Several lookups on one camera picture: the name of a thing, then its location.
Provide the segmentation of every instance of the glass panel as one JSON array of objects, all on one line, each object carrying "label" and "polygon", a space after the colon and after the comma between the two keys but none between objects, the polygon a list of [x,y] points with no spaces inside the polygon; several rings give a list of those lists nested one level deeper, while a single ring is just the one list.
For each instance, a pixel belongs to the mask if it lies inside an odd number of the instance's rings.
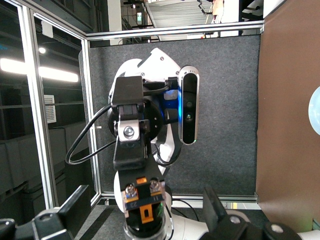
[{"label": "glass panel", "polygon": [[18,9],[0,5],[0,219],[18,225],[46,208],[24,72]]},{"label": "glass panel", "polygon": [[[51,25],[48,29],[52,27],[53,37],[46,36],[43,34],[41,20],[35,17],[34,21],[54,173],[59,179],[56,181],[61,182],[57,186],[58,202],[61,205],[79,185],[89,185],[92,197],[96,194],[91,161],[78,165],[65,162],[67,151],[86,124],[79,66],[82,45],[79,39]],[[87,156],[88,146],[88,138],[85,136],[71,160]]]}]

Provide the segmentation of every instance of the aluminum frame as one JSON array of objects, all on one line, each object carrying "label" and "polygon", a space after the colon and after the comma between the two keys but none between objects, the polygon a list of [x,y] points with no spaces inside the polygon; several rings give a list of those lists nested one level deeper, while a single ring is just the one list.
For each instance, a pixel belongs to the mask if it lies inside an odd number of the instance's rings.
[{"label": "aluminum frame", "polygon": [[[45,206],[47,209],[58,206],[57,191],[55,185],[55,175],[53,171],[53,161],[50,149],[50,140],[48,135],[48,125],[45,118],[45,103],[42,79],[39,76],[38,66],[39,54],[37,34],[35,29],[34,17],[37,17],[52,26],[74,36],[81,40],[82,57],[83,57],[83,72],[85,94],[87,99],[87,113],[88,119],[91,120],[94,113],[94,98],[91,81],[91,63],[90,63],[90,41],[112,40],[133,37],[146,36],[165,36],[165,35],[179,35],[179,34],[195,34],[206,32],[223,32],[223,31],[241,31],[249,29],[263,30],[264,21],[251,22],[235,22],[235,23],[221,23],[221,24],[204,24],[183,27],[161,27],[148,28],[128,31],[114,31],[102,33],[85,33],[80,29],[72,26],[58,16],[48,12],[40,5],[34,3],[32,0],[5,0],[6,2],[16,6],[19,12],[20,30],[22,35],[23,51],[26,63],[30,67],[28,77],[28,85],[31,96],[31,107],[33,113],[34,128],[36,133],[36,141],[41,169],[41,178],[43,185],[43,193],[45,199]],[[97,138],[96,128],[93,125],[89,132],[91,151],[96,151]],[[95,196],[91,199],[91,207],[93,208],[100,199],[114,197],[113,192],[102,191],[101,179],[99,172],[98,156],[94,156],[91,160],[93,168],[93,181],[96,191]],[[200,195],[174,195],[173,198],[180,198],[190,201],[202,201]],[[220,196],[222,201],[227,202],[247,202],[257,203],[256,196]]]}]

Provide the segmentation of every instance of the brown board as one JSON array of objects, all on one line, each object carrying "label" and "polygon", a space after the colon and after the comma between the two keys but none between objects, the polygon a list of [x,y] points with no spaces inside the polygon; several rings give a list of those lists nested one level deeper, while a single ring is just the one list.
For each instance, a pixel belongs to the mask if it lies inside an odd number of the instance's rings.
[{"label": "brown board", "polygon": [[258,74],[256,192],[272,222],[320,220],[320,135],[308,106],[320,86],[319,0],[287,0],[265,19]]}]

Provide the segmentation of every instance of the white vent grille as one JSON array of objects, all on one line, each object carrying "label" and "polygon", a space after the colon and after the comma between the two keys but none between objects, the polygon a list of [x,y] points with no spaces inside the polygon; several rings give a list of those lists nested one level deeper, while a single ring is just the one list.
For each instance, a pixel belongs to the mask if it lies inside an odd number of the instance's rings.
[{"label": "white vent grille", "polygon": [[[54,104],[55,96],[54,95],[44,95],[44,103],[45,104]],[[55,106],[45,106],[45,115],[46,121],[48,124],[56,123],[56,107]]]}]

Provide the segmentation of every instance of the metal post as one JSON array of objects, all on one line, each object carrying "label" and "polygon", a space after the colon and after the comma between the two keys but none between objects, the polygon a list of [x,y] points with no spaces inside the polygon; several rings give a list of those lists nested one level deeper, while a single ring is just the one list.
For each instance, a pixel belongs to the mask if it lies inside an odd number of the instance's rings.
[{"label": "metal post", "polygon": [[55,173],[50,149],[49,130],[45,115],[45,99],[42,78],[39,75],[38,42],[33,11],[18,6],[19,23],[25,64],[27,65],[28,86],[33,115],[34,132],[41,170],[43,194],[46,209],[58,206]]},{"label": "metal post", "polygon": [[[92,92],[92,82],[91,82],[91,67],[90,67],[90,43],[88,40],[83,39],[82,43],[82,57],[83,57],[83,75],[85,82],[85,94],[86,94],[86,105],[88,111],[88,120],[90,121],[94,114],[94,98]],[[93,124],[90,129],[90,143],[91,151],[95,152],[97,148],[97,137],[96,137],[96,125]],[[100,172],[99,172],[99,161],[98,156],[95,155],[92,157],[91,164],[93,166],[93,180],[94,180],[94,189],[96,195],[91,199],[91,206],[93,207],[101,197],[101,182],[100,182]]]}]

